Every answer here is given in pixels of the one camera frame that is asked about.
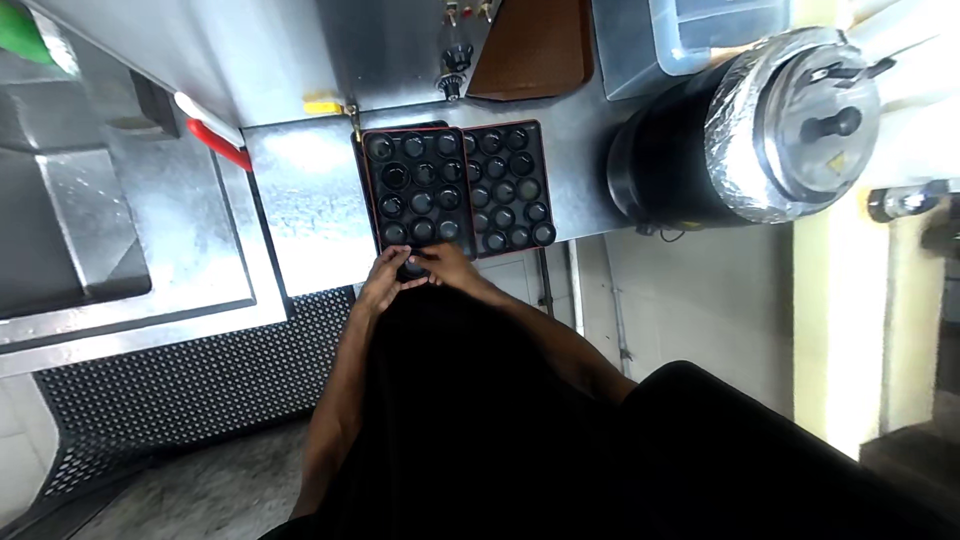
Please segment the red handle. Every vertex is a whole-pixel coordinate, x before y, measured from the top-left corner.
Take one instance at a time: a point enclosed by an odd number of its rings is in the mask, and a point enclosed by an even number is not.
[[[196,135],[203,144],[210,147],[217,154],[233,161],[243,170],[251,173],[253,166],[250,164],[250,154],[246,150],[237,150],[235,146],[227,142],[223,137],[211,132],[203,122],[196,118],[187,118],[186,127],[190,133]]]

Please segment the person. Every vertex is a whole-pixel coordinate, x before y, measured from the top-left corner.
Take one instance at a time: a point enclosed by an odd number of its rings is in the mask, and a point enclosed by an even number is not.
[[[421,251],[374,263],[262,538],[956,534],[695,365],[637,384],[457,246]],[[408,259],[429,277],[398,282]]]

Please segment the yellow handle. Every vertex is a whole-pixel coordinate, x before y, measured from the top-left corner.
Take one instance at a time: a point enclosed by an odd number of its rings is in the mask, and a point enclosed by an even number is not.
[[[343,114],[344,106],[332,101],[305,101],[303,111],[307,114]]]

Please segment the hand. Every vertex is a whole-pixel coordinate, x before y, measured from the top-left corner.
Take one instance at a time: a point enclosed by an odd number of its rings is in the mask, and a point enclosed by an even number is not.
[[[406,283],[396,280],[396,270],[409,255],[410,246],[390,246],[383,250],[380,257],[373,262],[373,268],[367,276],[363,290],[360,291],[357,305],[369,309],[371,315],[376,316],[383,313],[401,290],[426,283],[426,277]]]
[[[421,251],[427,257],[412,256],[410,260],[430,271],[431,283],[446,283],[473,296],[487,284],[456,244],[437,244]]]

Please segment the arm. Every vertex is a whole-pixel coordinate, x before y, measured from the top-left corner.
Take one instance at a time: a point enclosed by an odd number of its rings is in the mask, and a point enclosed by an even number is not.
[[[429,258],[413,259],[431,272],[431,282],[459,288],[514,318],[530,332],[554,372],[570,385],[596,400],[614,404],[623,402],[636,387],[583,336],[485,280],[456,246],[442,244],[423,248],[423,252]]]
[[[426,282],[421,278],[400,284],[396,270],[410,254],[408,246],[391,246],[373,263],[360,298],[350,311],[340,336],[333,372],[310,419],[303,450],[300,495],[290,518],[311,514],[320,507],[337,471],[363,425],[363,396],[367,373],[367,349],[376,319],[396,294]]]

